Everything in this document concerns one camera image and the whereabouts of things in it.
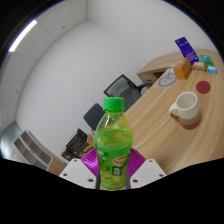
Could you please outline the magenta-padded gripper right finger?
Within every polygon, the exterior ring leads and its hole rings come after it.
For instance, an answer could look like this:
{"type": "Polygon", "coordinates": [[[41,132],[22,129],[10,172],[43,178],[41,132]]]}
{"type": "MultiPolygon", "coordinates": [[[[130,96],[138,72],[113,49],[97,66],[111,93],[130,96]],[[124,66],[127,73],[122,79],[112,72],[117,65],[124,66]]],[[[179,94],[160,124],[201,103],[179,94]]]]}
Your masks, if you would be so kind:
{"type": "Polygon", "coordinates": [[[137,150],[130,149],[126,174],[127,189],[146,186],[165,176],[165,172],[154,159],[146,159],[137,150]]]}

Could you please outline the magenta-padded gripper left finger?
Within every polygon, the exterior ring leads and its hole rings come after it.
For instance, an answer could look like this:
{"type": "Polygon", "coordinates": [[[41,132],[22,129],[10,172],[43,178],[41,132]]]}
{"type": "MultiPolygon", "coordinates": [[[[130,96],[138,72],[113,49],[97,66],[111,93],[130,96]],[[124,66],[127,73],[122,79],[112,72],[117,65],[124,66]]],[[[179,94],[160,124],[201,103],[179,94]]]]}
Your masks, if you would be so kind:
{"type": "Polygon", "coordinates": [[[60,177],[84,188],[98,189],[100,169],[97,149],[90,150],[81,159],[72,159],[60,177]]]}

